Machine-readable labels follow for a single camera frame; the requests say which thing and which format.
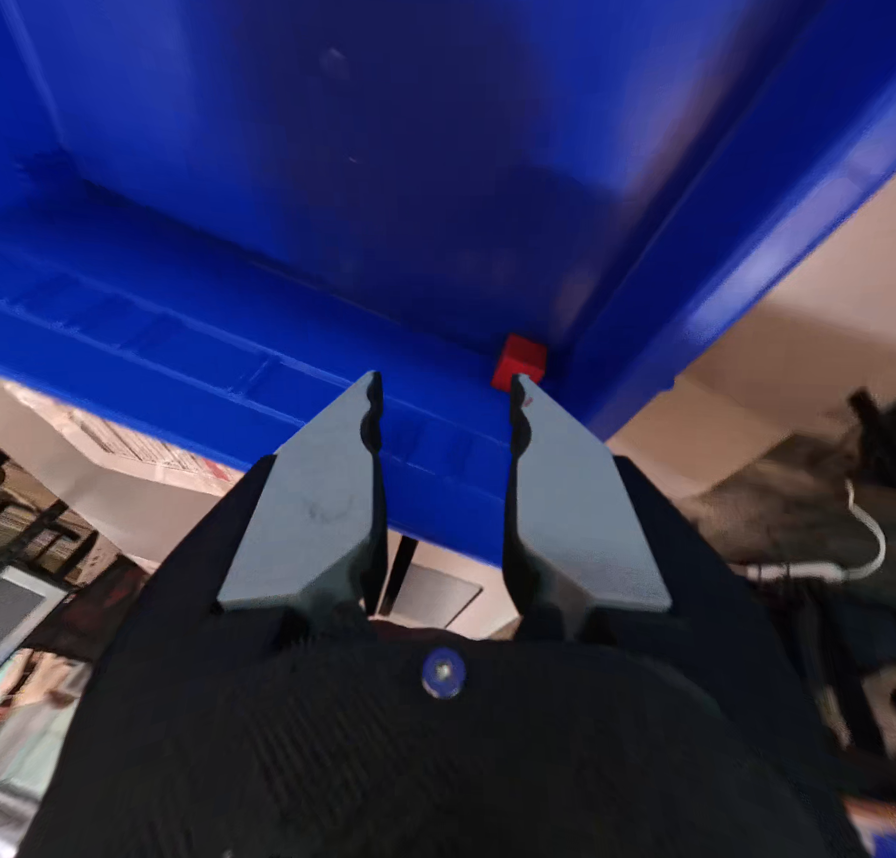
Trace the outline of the dark bag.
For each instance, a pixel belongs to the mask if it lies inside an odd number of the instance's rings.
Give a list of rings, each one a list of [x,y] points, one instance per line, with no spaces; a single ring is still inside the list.
[[[838,439],[795,434],[678,509],[764,606],[871,799],[894,803],[894,404],[860,389]]]

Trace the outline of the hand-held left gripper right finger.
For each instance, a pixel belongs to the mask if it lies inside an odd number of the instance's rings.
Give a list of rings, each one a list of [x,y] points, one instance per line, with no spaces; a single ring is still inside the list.
[[[529,376],[510,387],[503,579],[522,618],[664,614],[673,601],[613,454]]]

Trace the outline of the blue plastic bin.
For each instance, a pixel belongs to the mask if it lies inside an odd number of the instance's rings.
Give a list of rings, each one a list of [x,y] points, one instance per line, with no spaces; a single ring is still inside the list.
[[[366,371],[498,565],[511,335],[607,438],[894,173],[894,0],[2,0],[2,377],[238,469]]]

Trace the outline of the grey framed panel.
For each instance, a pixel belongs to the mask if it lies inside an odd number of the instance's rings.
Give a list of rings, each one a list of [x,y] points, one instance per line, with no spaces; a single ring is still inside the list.
[[[1,663],[4,664],[39,624],[73,592],[40,570],[16,563],[1,569]]]

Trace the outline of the small red wooden cube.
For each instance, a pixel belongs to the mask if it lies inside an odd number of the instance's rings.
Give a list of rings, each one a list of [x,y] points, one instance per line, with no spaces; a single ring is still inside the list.
[[[540,384],[546,373],[547,357],[545,345],[517,334],[509,334],[504,340],[492,374],[491,387],[509,393],[516,375],[525,375],[533,383]]]

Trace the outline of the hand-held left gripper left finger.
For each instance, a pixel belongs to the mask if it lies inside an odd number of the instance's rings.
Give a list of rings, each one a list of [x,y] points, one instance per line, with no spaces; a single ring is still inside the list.
[[[388,574],[383,411],[382,375],[368,371],[276,451],[222,609],[375,612]]]

